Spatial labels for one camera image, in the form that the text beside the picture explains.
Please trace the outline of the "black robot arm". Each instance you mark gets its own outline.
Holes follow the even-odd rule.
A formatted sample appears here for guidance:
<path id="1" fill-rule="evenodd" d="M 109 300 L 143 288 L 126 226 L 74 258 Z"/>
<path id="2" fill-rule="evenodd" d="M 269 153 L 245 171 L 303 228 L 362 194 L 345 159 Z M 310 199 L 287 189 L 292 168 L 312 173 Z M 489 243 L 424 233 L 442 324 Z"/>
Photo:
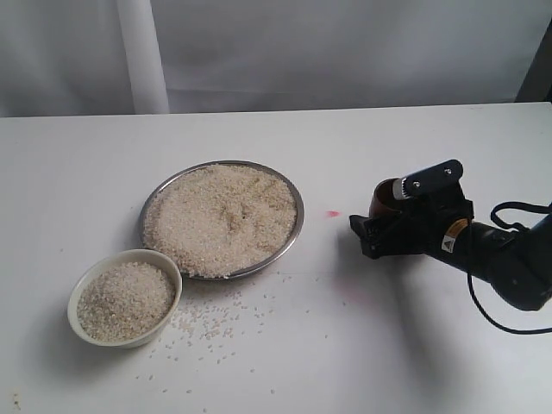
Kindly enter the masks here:
<path id="1" fill-rule="evenodd" d="M 367 216 L 350 227 L 362 253 L 426 254 L 488 283 L 509 305 L 538 311 L 551 297 L 551 208 L 504 202 L 491 224 L 474 220 L 460 185 L 458 160 L 387 179 L 375 188 Z"/>

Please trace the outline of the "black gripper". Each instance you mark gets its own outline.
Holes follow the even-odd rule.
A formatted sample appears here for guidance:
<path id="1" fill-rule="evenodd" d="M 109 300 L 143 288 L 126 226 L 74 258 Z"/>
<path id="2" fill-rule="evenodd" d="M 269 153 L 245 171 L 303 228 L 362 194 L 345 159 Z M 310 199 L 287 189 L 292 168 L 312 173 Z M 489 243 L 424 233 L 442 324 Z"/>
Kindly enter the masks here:
<path id="1" fill-rule="evenodd" d="M 444 254 L 442 241 L 457 222 L 460 234 L 474 218 L 474 205 L 458 183 L 463 165 L 458 160 L 394 179 L 392 196 L 399 215 L 351 215 L 349 224 L 361 242 L 362 253 L 373 260 L 408 254 Z"/>

